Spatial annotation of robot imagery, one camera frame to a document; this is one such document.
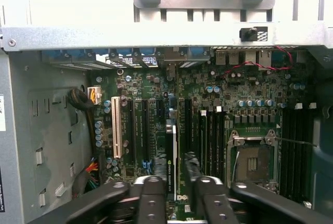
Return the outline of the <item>black case lock knob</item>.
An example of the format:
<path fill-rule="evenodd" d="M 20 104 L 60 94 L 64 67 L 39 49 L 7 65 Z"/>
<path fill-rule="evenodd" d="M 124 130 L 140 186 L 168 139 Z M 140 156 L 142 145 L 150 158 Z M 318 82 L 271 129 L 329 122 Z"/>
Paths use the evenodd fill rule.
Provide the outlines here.
<path fill-rule="evenodd" d="M 264 42 L 267 41 L 268 27 L 241 28 L 239 38 L 242 42 Z"/>

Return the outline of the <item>CPU socket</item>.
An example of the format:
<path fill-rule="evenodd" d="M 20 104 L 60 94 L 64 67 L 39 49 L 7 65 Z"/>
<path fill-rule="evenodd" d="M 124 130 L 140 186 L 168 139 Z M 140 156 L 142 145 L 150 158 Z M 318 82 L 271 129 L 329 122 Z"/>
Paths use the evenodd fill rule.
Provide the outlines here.
<path fill-rule="evenodd" d="M 273 129 L 257 134 L 230 132 L 225 151 L 227 186 L 249 181 L 277 191 L 278 169 L 278 141 Z"/>

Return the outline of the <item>blue slot clip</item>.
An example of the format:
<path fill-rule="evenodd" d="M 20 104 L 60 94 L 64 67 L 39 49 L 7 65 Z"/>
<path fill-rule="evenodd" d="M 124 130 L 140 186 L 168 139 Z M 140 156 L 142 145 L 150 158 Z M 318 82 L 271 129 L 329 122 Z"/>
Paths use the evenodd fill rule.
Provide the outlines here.
<path fill-rule="evenodd" d="M 148 175 L 152 174 L 152 161 L 142 160 L 142 167 L 147 172 Z"/>

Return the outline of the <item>white expansion slot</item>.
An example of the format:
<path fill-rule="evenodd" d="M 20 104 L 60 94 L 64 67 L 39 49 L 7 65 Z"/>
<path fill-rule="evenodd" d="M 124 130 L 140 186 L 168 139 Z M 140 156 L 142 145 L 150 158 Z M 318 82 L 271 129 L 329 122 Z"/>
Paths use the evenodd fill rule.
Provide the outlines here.
<path fill-rule="evenodd" d="M 121 100 L 119 96 L 111 98 L 112 137 L 114 158 L 122 157 Z"/>

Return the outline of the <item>black open PC case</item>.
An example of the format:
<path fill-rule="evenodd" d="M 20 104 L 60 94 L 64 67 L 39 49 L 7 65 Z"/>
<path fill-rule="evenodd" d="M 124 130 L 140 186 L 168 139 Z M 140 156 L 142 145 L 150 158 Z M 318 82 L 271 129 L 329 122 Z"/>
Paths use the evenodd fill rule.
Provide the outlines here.
<path fill-rule="evenodd" d="M 268 27 L 267 41 L 242 42 L 240 29 L 251 27 Z M 70 201 L 94 190 L 87 185 L 87 169 L 98 156 L 87 88 L 92 73 L 106 67 L 107 56 L 54 60 L 42 51 L 127 47 L 208 47 L 210 56 L 282 49 L 309 61 L 316 103 L 311 142 L 318 147 L 311 149 L 310 206 L 298 204 L 333 219 L 333 0 L 275 0 L 271 9 L 252 10 L 137 8 L 134 0 L 0 0 L 1 51 L 39 52 L 44 63 L 86 75 L 86 88 L 67 94 L 69 104 L 85 115 L 91 145 Z"/>

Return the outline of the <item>blue card retainer strip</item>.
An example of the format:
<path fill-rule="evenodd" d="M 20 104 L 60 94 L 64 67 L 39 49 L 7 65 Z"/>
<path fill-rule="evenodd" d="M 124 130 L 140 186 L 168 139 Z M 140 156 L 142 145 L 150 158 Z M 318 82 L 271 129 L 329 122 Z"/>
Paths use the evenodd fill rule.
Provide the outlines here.
<path fill-rule="evenodd" d="M 107 56 L 112 59 L 120 57 L 156 57 L 167 60 L 195 60 L 210 59 L 208 47 L 139 47 L 139 48 L 93 48 L 93 49 L 62 49 L 42 51 L 42 56 L 54 60 L 93 60 L 97 56 Z"/>

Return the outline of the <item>white power connector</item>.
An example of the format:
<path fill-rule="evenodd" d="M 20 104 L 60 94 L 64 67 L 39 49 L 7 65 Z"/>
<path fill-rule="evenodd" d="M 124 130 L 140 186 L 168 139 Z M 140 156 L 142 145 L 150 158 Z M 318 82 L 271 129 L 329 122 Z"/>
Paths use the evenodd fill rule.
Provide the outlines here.
<path fill-rule="evenodd" d="M 102 92 L 100 86 L 92 86 L 87 88 L 88 98 L 93 102 L 94 105 L 101 103 Z"/>

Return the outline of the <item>green motherboard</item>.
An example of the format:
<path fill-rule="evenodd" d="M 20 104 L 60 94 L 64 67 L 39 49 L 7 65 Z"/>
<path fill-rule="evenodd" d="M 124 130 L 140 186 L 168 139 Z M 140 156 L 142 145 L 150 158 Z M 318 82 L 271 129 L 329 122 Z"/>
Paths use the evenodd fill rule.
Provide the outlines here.
<path fill-rule="evenodd" d="M 273 129 L 277 137 L 312 143 L 316 109 L 310 91 L 313 65 L 296 57 L 295 52 L 269 49 L 217 51 L 207 61 L 177 60 L 177 195 L 176 201 L 169 201 L 166 193 L 169 220 L 202 219 L 190 207 L 186 153 L 196 155 L 203 174 L 226 184 L 225 151 L 232 130 L 257 134 Z M 148 176 L 142 160 L 152 161 L 153 174 L 154 159 L 160 155 L 167 158 L 168 82 L 164 58 L 106 57 L 106 64 L 91 75 L 92 86 L 100 86 L 102 92 L 101 103 L 93 109 L 98 156 L 87 169 L 91 175 L 87 185 L 92 189 L 108 182 L 132 184 Z M 121 158 L 113 155 L 114 96 L 121 100 Z M 278 190 L 272 192 L 310 206 L 312 147 L 277 141 Z"/>

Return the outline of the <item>socket locking lever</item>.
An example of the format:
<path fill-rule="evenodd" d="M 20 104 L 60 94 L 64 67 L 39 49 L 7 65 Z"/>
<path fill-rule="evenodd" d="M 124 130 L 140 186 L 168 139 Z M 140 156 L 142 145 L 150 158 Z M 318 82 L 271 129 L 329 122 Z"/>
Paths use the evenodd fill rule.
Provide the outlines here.
<path fill-rule="evenodd" d="M 296 144 L 309 145 L 309 146 L 312 146 L 312 147 L 318 147 L 316 144 L 309 143 L 309 142 L 304 142 L 304 141 L 297 141 L 297 140 L 292 140 L 292 139 L 287 139 L 287 138 L 280 138 L 280 137 L 275 137 L 275 139 L 280 140 L 280 141 L 296 143 Z"/>

